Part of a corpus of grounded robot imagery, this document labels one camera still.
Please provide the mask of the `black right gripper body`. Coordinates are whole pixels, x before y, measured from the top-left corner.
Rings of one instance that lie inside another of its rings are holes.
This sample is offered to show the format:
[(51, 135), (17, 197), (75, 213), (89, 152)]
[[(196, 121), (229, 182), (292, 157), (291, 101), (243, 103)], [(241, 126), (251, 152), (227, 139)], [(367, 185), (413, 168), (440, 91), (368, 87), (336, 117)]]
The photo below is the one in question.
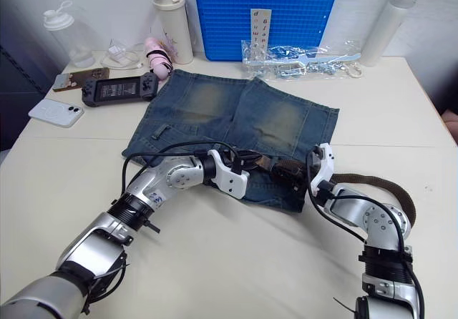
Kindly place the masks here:
[(315, 180), (317, 182), (321, 181), (321, 159), (315, 153), (310, 153), (307, 156), (307, 175), (308, 183), (312, 185), (312, 182)]

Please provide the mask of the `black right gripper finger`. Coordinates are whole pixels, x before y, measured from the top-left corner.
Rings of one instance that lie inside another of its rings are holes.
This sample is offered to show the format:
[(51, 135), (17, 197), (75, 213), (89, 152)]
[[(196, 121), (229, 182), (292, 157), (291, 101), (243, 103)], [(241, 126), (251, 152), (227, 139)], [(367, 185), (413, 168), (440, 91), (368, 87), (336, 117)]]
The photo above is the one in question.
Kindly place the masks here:
[(282, 175), (305, 175), (306, 165), (296, 160), (282, 159), (275, 163), (273, 170)]
[(285, 176), (283, 182), (294, 192), (306, 192), (306, 177)]

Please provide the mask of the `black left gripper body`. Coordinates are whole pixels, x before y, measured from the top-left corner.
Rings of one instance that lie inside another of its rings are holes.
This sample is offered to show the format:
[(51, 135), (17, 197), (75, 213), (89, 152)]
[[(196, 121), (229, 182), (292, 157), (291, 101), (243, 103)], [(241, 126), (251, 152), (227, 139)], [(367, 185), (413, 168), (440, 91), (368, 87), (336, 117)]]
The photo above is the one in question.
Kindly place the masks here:
[(236, 171), (251, 171), (259, 168), (258, 161), (261, 159), (261, 153), (250, 149), (238, 150), (239, 162), (235, 161), (235, 154), (229, 151), (229, 158), (231, 161), (231, 170)]

